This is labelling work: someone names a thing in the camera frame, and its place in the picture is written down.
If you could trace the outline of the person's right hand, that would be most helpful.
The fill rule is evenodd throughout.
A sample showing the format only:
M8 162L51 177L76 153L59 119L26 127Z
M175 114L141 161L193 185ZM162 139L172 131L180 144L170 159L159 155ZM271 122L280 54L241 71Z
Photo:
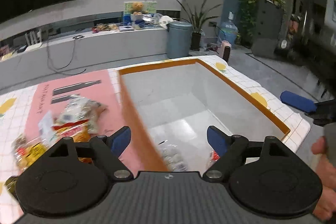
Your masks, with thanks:
M329 162L326 139L320 137L311 147L314 155L320 156L315 168L322 181L323 191L313 214L322 221L328 221L335 213L335 167Z

